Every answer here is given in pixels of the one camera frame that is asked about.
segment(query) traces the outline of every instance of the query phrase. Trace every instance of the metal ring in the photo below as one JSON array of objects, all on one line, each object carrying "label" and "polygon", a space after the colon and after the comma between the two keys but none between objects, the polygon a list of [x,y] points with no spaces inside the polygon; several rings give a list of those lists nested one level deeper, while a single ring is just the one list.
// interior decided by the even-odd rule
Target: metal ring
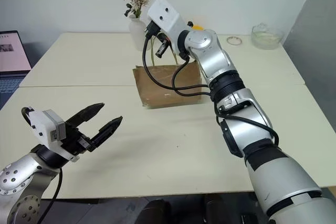
[{"label": "metal ring", "polygon": [[230,45],[234,45],[234,46],[238,46],[241,43],[243,43],[242,39],[236,37],[236,36],[230,36],[226,39],[226,41],[230,44]]}]

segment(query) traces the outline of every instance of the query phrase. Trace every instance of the glass bowl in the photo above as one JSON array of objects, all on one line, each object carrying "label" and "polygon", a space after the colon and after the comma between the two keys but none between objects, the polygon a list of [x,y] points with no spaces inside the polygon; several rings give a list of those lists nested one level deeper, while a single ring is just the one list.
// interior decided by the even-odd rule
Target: glass bowl
[{"label": "glass bowl", "polygon": [[252,43],[261,49],[275,49],[279,46],[284,33],[279,29],[268,27],[264,23],[260,23],[252,28],[251,40]]}]

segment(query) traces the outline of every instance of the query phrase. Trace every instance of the laptop screen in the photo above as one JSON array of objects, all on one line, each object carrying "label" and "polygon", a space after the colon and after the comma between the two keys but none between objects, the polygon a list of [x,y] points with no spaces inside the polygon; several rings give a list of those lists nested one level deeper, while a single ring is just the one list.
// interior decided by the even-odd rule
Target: laptop screen
[{"label": "laptop screen", "polygon": [[0,32],[0,72],[28,72],[31,69],[17,31]]}]

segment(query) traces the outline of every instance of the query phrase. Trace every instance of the silver robotic arm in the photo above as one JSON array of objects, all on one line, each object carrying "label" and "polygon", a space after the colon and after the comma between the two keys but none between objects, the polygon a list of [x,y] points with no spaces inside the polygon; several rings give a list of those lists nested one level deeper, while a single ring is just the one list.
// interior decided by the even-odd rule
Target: silver robotic arm
[{"label": "silver robotic arm", "polygon": [[1,224],[36,223],[42,194],[51,180],[58,174],[62,176],[61,168],[69,161],[76,162],[79,154],[92,152],[115,132],[122,117],[108,122],[92,139],[77,129],[103,106],[103,103],[88,106],[66,122],[52,110],[22,109],[41,144],[0,171]]},{"label": "silver robotic arm", "polygon": [[198,61],[211,91],[215,113],[230,152],[243,157],[270,224],[336,223],[336,206],[306,171],[278,147],[278,135],[252,92],[245,88],[229,55],[212,30],[188,27],[166,1],[148,12],[147,38],[163,31],[175,53]]}]

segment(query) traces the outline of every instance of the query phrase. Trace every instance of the laptop keyboard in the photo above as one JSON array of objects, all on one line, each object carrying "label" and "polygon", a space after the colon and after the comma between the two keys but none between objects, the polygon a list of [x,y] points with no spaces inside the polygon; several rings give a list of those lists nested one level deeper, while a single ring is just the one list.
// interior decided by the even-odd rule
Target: laptop keyboard
[{"label": "laptop keyboard", "polygon": [[0,80],[0,93],[14,93],[23,79],[5,79]]}]

